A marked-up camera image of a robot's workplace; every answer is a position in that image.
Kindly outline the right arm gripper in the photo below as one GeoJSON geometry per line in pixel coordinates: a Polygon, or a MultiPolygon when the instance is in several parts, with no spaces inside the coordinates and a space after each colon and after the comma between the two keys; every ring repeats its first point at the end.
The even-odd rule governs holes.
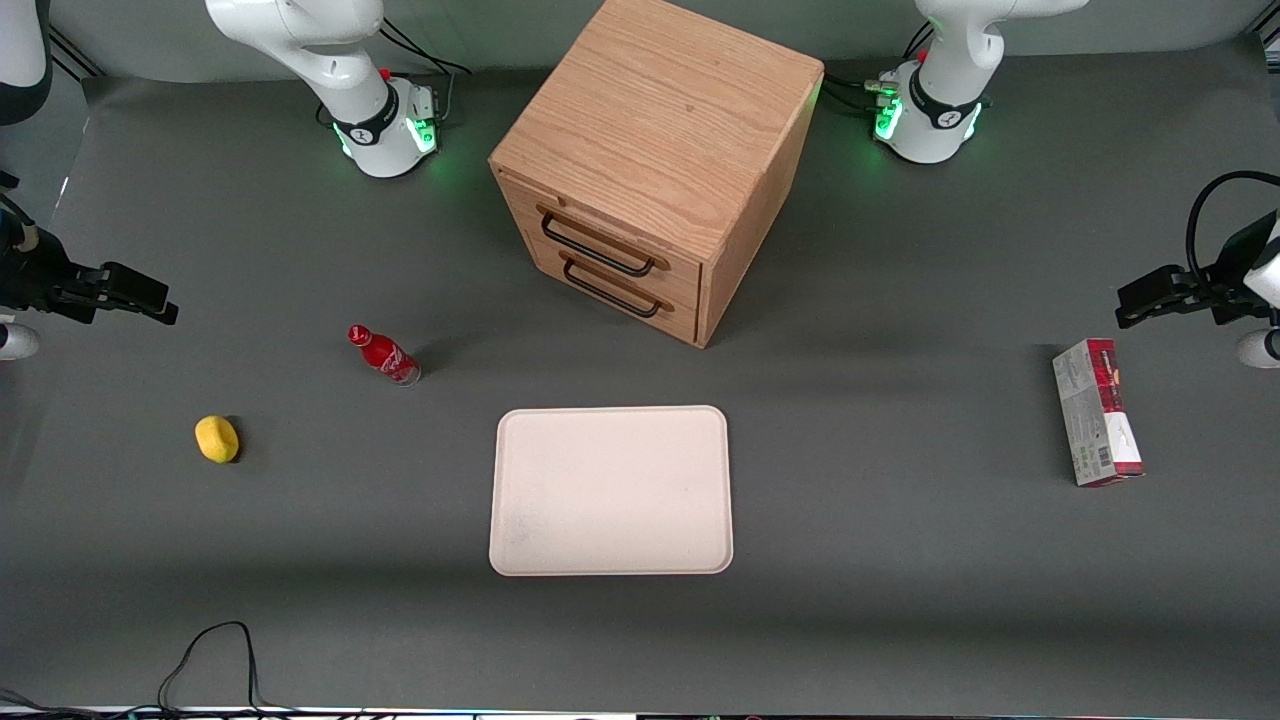
{"type": "Polygon", "coordinates": [[[73,263],[46,231],[3,232],[1,305],[6,309],[73,322],[93,320],[97,309],[119,310],[174,325],[180,309],[166,302],[168,293],[168,284],[120,263],[104,263],[100,269],[73,263]]]}

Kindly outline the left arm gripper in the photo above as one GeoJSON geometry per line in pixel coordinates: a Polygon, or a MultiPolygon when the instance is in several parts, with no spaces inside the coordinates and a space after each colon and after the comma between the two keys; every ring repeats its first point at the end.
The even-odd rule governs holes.
{"type": "MultiPolygon", "coordinates": [[[[1224,305],[1211,310],[1217,325],[1245,316],[1277,324],[1279,305],[1277,213],[1260,218],[1233,234],[1210,268],[1210,279],[1224,305]]],[[[1210,309],[1210,299],[1193,274],[1179,265],[1164,265],[1117,290],[1116,323],[1124,331],[1174,314],[1210,309]]]]}

